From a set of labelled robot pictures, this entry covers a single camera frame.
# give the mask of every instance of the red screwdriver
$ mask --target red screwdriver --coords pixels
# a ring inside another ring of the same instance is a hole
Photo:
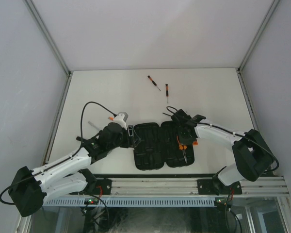
[[[157,86],[157,84],[153,81],[153,79],[150,77],[150,75],[148,75],[148,78],[152,81],[152,83],[159,89],[159,87]]]
[[[168,102],[168,97],[169,97],[169,94],[168,94],[168,84],[165,84],[165,86],[166,86],[167,104],[169,104],[169,102]]]

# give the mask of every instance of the open tool case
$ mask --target open tool case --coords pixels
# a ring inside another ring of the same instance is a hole
[[[135,165],[139,170],[160,169],[165,162],[169,167],[188,166],[194,163],[192,145],[187,145],[185,163],[177,141],[176,123],[165,121],[161,126],[157,123],[145,123],[135,125],[134,130],[142,140],[134,149]]]

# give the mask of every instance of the white wall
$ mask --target white wall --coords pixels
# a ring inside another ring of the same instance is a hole
[[[71,70],[238,67],[273,0],[34,0]]]
[[[40,165],[64,84],[24,3],[0,0],[0,192],[19,168]],[[0,203],[0,233],[12,232],[17,217]]]
[[[291,0],[281,1],[243,77],[291,194]]]

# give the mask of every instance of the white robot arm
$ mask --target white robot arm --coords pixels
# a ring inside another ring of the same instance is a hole
[[[91,192],[97,180],[86,168],[106,157],[114,148],[134,148],[140,141],[133,126],[126,125],[127,118],[126,113],[119,113],[112,123],[99,132],[99,138],[94,136],[82,140],[78,150],[59,160],[33,170],[26,166],[21,168],[11,186],[1,193],[0,201],[15,204],[22,216],[28,216],[54,198],[72,192]],[[176,109],[171,119],[178,125],[181,144],[189,145],[196,138],[204,138],[233,152],[235,163],[221,169],[212,179],[213,189],[218,194],[237,181],[255,181],[273,163],[274,156],[258,131],[235,132],[213,125],[200,115],[191,118],[181,109]],[[2,200],[7,190],[14,203]]]

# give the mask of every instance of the glass panel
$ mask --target glass panel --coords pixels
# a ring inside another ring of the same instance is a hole
[[[217,203],[226,199],[217,199]],[[273,198],[234,198],[232,212],[243,233],[285,233]],[[45,207],[32,217],[31,233],[228,233],[240,232],[231,212],[218,207]]]

